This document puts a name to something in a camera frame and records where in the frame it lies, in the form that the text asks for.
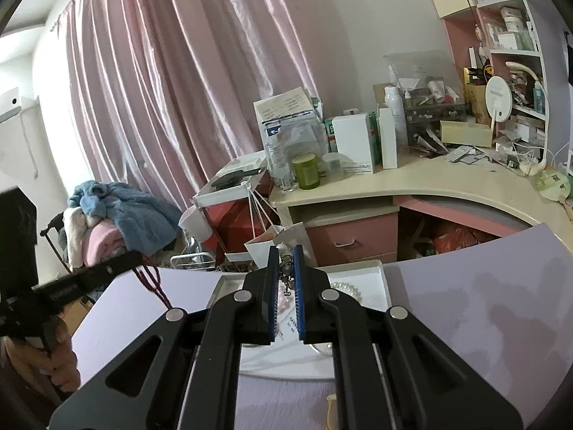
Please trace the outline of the person's left hand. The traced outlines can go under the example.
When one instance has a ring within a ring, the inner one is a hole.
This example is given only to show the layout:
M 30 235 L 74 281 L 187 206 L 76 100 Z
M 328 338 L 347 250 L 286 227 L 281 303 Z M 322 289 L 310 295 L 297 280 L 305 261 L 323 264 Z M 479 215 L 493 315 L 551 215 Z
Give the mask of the person's left hand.
M 35 374 L 47 376 L 50 382 L 65 393 L 75 392 L 81 384 L 77 355 L 72 350 L 72 339 L 66 323 L 57 319 L 57 345 L 50 353 L 41 352 L 28 342 L 3 338 L 2 345 L 15 371 L 36 391 L 45 394 Z

